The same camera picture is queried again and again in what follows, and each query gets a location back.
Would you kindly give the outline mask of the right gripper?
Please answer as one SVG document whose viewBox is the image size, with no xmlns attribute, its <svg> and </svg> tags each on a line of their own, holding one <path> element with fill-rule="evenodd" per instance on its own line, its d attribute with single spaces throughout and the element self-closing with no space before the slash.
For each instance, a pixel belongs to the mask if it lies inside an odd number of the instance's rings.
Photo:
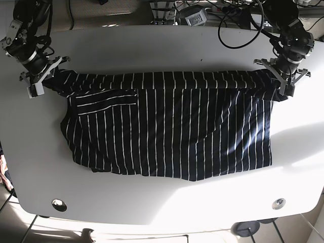
<svg viewBox="0 0 324 243">
<path fill-rule="evenodd" d="M 41 83 L 50 75 L 53 69 L 59 64 L 70 61 L 70 57 L 56 57 L 51 60 L 45 55 L 19 55 L 19 63 L 22 64 L 27 72 L 22 72 L 19 81 L 25 81 L 28 85 Z"/>
</svg>

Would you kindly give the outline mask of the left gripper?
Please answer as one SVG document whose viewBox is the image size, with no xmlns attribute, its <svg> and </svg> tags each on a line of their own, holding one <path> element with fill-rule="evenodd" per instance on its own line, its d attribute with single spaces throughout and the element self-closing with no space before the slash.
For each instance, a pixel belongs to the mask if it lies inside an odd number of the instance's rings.
<svg viewBox="0 0 324 243">
<path fill-rule="evenodd" d="M 273 75 L 280 81 L 281 84 L 285 84 L 287 87 L 294 87 L 295 84 L 304 76 L 311 77 L 311 72 L 307 69 L 299 69 L 300 64 L 297 62 L 290 62 L 285 58 L 270 58 L 267 59 L 255 59 L 254 64 L 262 65 L 266 69 L 270 70 Z"/>
</svg>

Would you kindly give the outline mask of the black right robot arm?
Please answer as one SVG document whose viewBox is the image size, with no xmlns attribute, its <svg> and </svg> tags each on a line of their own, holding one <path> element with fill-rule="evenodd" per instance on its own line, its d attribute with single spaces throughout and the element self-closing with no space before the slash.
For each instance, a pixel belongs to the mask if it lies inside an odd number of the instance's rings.
<svg viewBox="0 0 324 243">
<path fill-rule="evenodd" d="M 27 70 L 21 74 L 31 86 L 42 82 L 69 57 L 50 60 L 55 51 L 51 45 L 52 1 L 17 1 L 6 37 L 1 40 L 6 56 L 15 58 Z"/>
</svg>

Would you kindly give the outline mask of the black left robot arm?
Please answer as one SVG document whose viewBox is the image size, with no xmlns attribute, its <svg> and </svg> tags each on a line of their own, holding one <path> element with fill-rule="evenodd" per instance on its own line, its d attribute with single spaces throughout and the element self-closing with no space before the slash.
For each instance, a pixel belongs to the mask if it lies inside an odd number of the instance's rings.
<svg viewBox="0 0 324 243">
<path fill-rule="evenodd" d="M 263 23 L 257 25 L 252 20 L 254 27 L 269 37 L 269 42 L 278 56 L 275 59 L 254 60 L 263 65 L 280 82 L 281 93 L 285 88 L 293 88 L 295 83 L 303 76 L 310 76 L 307 69 L 299 70 L 299 64 L 311 54 L 314 48 L 313 35 L 306 31 L 299 19 L 299 10 L 293 1 L 265 1 L 262 4 L 263 14 L 271 26 L 279 30 L 280 36 L 276 37 L 262 29 Z"/>
</svg>

